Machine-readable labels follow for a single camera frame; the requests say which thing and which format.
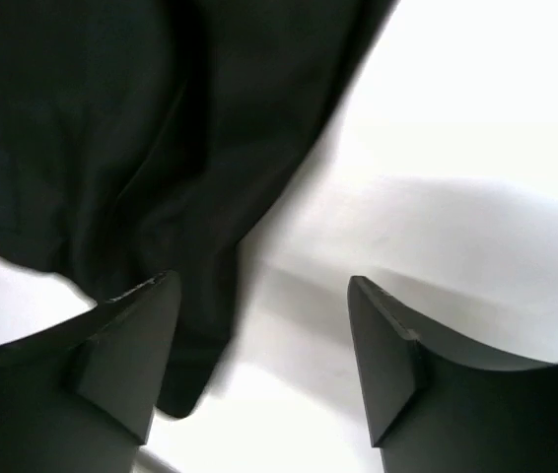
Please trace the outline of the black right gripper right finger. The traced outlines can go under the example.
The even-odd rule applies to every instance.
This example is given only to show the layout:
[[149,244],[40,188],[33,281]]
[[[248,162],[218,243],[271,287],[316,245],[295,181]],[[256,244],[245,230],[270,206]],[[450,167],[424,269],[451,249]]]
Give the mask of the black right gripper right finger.
[[386,471],[558,473],[558,364],[477,342],[363,276],[347,301]]

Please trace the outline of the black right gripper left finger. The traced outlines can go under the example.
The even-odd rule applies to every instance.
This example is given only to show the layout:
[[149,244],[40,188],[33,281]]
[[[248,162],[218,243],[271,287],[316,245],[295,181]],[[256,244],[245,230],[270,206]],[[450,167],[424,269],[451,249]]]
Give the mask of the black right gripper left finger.
[[175,273],[0,345],[0,473],[128,472],[177,321]]

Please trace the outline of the black pleated skirt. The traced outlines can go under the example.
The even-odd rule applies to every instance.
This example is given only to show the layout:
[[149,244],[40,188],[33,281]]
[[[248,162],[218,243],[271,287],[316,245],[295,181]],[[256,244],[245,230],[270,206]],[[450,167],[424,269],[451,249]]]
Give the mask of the black pleated skirt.
[[174,271],[157,402],[229,345],[243,238],[345,95],[390,1],[0,1],[0,256],[102,301]]

